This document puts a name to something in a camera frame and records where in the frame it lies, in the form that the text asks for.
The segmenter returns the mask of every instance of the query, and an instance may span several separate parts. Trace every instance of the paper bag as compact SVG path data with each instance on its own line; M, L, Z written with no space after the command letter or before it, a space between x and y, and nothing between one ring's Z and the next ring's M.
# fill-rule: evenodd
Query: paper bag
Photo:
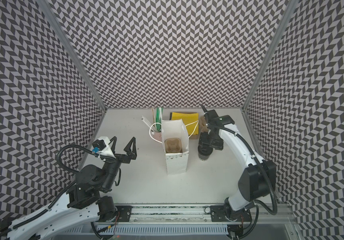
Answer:
M173 137L177 137L181 140L182 153L166 153L165 140ZM187 128L181 119L161 121L161 142L163 144L165 160L167 162L168 175L186 172L189 153L188 141Z

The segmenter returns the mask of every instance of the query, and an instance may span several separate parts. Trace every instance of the white tabletop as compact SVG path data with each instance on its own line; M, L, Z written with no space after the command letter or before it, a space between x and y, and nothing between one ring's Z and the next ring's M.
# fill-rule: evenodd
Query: white tabletop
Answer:
M201 109L165 109L163 119L169 119L169 113L173 111L203 114ZM230 115L252 146L240 109L216 111L219 116ZM149 128L141 121L141 116L152 121L150 109L111 109L104 117L97 137L116 136L118 154L125 153L124 147L136 137L137 159L130 164L121 164L120 185L102 195L112 196L118 204L214 204L223 203L236 192L242 169L226 144L222 151L214 150L207 161L201 161L197 155L198 140L190 140L187 172L167 175L162 145L149 137ZM102 167L103 161L89 155L84 166L89 164ZM271 203L269 196L261 199Z

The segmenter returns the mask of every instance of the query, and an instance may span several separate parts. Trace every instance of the yellow napkin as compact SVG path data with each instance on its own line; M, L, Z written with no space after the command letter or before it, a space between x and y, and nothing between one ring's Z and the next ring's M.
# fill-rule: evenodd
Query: yellow napkin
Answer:
M187 113L172 113L171 120L179 120L179 119L183 120L184 125L187 125L187 124L198 121L198 113L188 113L188 114ZM188 136L192 134L192 132L195 129L196 124L197 122L191 125L188 125L186 127L188 131ZM196 130L193 133L193 135L197 135L197 134L198 134L198 126L196 127Z

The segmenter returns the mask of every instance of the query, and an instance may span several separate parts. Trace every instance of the red wire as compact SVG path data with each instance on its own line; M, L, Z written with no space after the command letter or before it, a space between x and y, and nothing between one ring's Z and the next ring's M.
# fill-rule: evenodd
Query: red wire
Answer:
M119 216L120 216L120 212L117 213L117 218L116 218L116 221L115 221L115 228L113 229L113 235L115 235L116 224L117 224L117 220L119 219Z

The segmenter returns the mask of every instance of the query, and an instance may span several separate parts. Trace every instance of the patterned wall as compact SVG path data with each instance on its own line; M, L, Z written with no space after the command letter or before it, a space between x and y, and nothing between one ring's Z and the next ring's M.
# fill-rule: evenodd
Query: patterned wall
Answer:
M299 2L248 114L303 235L344 239L343 0Z
M55 152L87 145L102 113L36 3L0 1L0 219L29 214L70 182ZM81 153L64 159L77 167Z
M49 0L107 107L241 107L288 0Z

